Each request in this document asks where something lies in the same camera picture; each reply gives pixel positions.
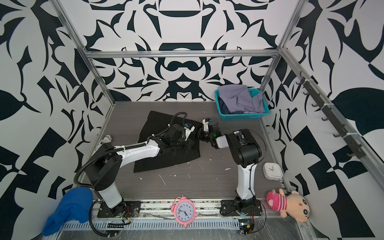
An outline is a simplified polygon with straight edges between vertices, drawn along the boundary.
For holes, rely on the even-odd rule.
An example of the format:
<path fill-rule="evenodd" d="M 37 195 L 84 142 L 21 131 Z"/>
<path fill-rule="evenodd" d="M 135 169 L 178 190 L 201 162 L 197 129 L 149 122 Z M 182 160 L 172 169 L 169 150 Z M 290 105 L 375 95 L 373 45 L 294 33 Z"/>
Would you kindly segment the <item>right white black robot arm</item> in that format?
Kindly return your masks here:
<path fill-rule="evenodd" d="M 222 204 L 221 214 L 233 212 L 240 214 L 256 207 L 259 203 L 255 196 L 255 171 L 262 160 L 260 145 L 249 129 L 241 129 L 229 134 L 221 134 L 218 125 L 204 124 L 197 132 L 198 139 L 211 143 L 215 149 L 230 149 L 234 162 L 238 166 L 238 185 L 236 197 L 229 204 Z"/>

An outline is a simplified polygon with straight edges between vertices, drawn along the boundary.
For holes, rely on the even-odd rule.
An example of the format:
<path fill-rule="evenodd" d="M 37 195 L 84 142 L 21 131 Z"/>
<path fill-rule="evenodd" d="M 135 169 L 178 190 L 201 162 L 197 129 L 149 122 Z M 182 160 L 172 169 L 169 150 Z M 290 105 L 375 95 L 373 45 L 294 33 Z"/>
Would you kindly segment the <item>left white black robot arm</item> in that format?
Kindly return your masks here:
<path fill-rule="evenodd" d="M 146 141 L 133 144 L 107 148 L 95 153 L 74 177 L 74 184 L 78 187 L 94 191 L 102 208 L 110 216 L 122 215 L 127 205 L 115 183 L 119 170 L 130 163 L 147 158 L 156 158 L 173 151 L 185 149 L 188 151 L 194 146 L 190 139 L 195 127 L 186 122 L 186 112 L 179 112 L 172 116 L 167 128 L 152 134 Z"/>

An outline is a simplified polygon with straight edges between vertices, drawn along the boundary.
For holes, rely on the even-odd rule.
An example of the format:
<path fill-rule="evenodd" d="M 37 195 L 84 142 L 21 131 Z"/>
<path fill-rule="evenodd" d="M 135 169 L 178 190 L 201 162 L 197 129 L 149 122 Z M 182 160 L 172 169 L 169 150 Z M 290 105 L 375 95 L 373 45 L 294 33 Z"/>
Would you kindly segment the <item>black skirt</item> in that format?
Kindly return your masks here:
<path fill-rule="evenodd" d="M 182 124 L 182 117 L 175 117 L 174 119 L 172 117 L 172 115 L 150 111 L 147 121 L 140 132 L 139 142 L 147 140 L 152 134 L 155 135 L 165 130 L 170 122 L 177 125 Z M 173 142 L 170 147 L 161 150 L 156 157 L 136 161 L 134 173 L 172 167 L 200 158 L 200 141 L 197 138 L 197 130 L 203 125 L 197 121 L 188 119 L 185 120 L 185 123 L 195 127 L 195 130 L 191 133 L 185 145 L 181 146 Z"/>

